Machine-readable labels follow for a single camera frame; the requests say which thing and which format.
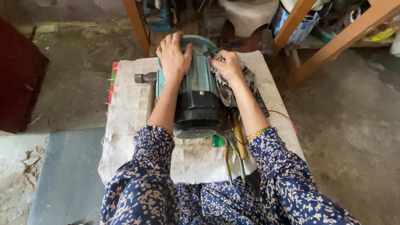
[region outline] red wire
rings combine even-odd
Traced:
[[[282,116],[284,116],[284,117],[286,117],[288,120],[290,120],[291,122],[292,122],[292,124],[293,124],[293,128],[294,128],[294,131],[296,131],[296,135],[297,135],[297,129],[296,129],[296,126],[294,125],[294,122],[289,118],[289,117],[287,117],[287,116],[285,116],[283,113],[281,113],[281,112],[278,112],[278,111],[274,111],[274,110],[268,110],[268,112],[274,112],[274,113],[279,113],[279,114],[281,114]]]

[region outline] motor fan cover grille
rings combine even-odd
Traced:
[[[192,130],[192,131],[182,131],[179,132],[176,137],[180,139],[196,139],[196,138],[204,138],[209,137],[216,134],[214,130]]]

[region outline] wooden table leg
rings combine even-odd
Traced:
[[[298,0],[296,5],[290,11],[290,14],[286,21],[283,23],[282,28],[279,30],[275,37],[275,43],[273,47],[274,56],[286,45],[290,36],[299,26],[299,24],[306,17],[308,12],[314,6],[317,0]]]
[[[371,8],[333,38],[297,70],[289,74],[286,80],[287,85],[291,87],[299,84],[324,63],[335,59],[342,51],[364,37],[378,25],[397,15],[399,11],[400,0],[386,0],[381,1],[379,4],[372,5]]]
[[[138,39],[139,46],[142,49],[143,57],[149,58],[150,56],[150,39],[147,35],[146,28],[144,27],[143,20],[138,11],[135,0],[123,0],[126,12],[128,13],[133,30],[135,31],[136,38]]]

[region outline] forearm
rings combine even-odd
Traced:
[[[176,100],[180,80],[166,80],[161,97],[158,100],[147,125],[162,127],[168,131],[173,131]]]
[[[270,126],[243,76],[230,83],[236,97],[246,135],[254,134]]]

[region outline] white towel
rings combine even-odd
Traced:
[[[271,73],[260,51],[238,53],[247,67],[257,76],[259,92],[269,110],[288,115]],[[135,74],[146,74],[160,70],[157,58],[135,61],[120,61],[118,64],[114,92],[104,138],[103,155],[98,172],[104,185],[112,179],[115,171],[129,161],[135,150],[133,137],[146,123],[146,110],[150,86],[137,84]],[[286,147],[304,159],[291,122],[278,113],[271,112],[268,118],[277,127]],[[208,183],[228,180],[225,172],[223,148],[212,147],[212,138],[178,139],[172,153],[171,178],[175,183]],[[240,175],[239,160],[233,151],[229,154],[232,177]],[[251,174],[256,165],[249,154],[244,160],[246,174]]]

